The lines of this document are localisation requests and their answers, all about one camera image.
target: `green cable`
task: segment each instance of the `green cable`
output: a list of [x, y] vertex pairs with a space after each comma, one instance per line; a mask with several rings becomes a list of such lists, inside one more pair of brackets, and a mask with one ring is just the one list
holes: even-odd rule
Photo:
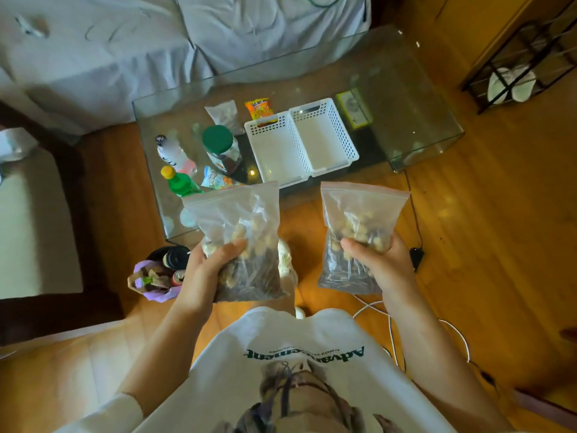
[[315, 7], [321, 7], [321, 8], [326, 9], [326, 8], [331, 7], [331, 6], [334, 6], [334, 5], [335, 5], [336, 3], [338, 3], [340, 0], [335, 0], [335, 1], [333, 1], [333, 2], [332, 2], [331, 4], [329, 4], [329, 5], [318, 5], [318, 4], [315, 3], [313, 0], [308, 0], [308, 1], [309, 1], [310, 4], [312, 4], [312, 5], [315, 6]]

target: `glass coffee table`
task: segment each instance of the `glass coffee table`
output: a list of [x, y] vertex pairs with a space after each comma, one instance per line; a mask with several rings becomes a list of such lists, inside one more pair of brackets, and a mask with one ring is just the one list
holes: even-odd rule
[[[321, 181], [347, 181], [352, 174], [356, 181], [359, 176], [362, 181], [375, 168], [380, 172], [400, 171], [443, 153], [463, 134], [403, 36], [392, 26], [321, 43], [135, 100], [134, 113], [166, 240], [192, 246], [203, 235], [180, 221], [183, 204], [160, 174], [166, 164], [156, 151], [157, 135], [178, 132], [184, 151], [197, 164], [193, 180], [200, 185], [204, 167], [215, 168], [200, 138], [200, 133], [214, 124], [205, 106], [234, 99], [238, 120], [244, 124], [250, 120], [246, 101], [267, 97], [271, 108], [280, 112], [329, 97], [338, 104], [337, 94], [343, 92], [354, 92], [354, 97], [362, 101], [369, 123], [353, 129], [342, 107], [339, 110], [359, 159], [348, 168], [281, 189], [282, 207], [319, 197]], [[247, 184], [260, 183], [248, 137], [236, 138], [243, 163], [233, 178]]]

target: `shirt sleeve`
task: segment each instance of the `shirt sleeve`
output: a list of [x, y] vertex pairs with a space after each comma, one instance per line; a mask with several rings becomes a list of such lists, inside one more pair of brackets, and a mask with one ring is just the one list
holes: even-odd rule
[[143, 420], [139, 403], [130, 395], [118, 394], [96, 412], [59, 428], [55, 433], [130, 433]]

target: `white t-shirt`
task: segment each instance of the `white t-shirt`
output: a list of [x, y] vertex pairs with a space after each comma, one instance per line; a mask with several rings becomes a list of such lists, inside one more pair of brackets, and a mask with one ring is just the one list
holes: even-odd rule
[[117, 395], [58, 432], [257, 432], [271, 423], [277, 431], [454, 431], [346, 312], [297, 320], [260, 307], [221, 331], [147, 419], [132, 397]]

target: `hand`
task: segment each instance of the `hand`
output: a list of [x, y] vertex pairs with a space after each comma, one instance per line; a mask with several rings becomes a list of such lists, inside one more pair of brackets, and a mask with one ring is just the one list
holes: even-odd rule
[[342, 239], [340, 244], [345, 252], [371, 270], [386, 299], [405, 303], [421, 296], [407, 245], [396, 232], [391, 236], [391, 248], [384, 254], [351, 238]]
[[174, 306], [185, 313], [197, 314], [205, 323], [211, 316], [218, 272], [227, 262], [238, 257], [245, 247], [246, 240], [234, 240], [206, 258], [198, 244], [191, 251], [182, 290]]

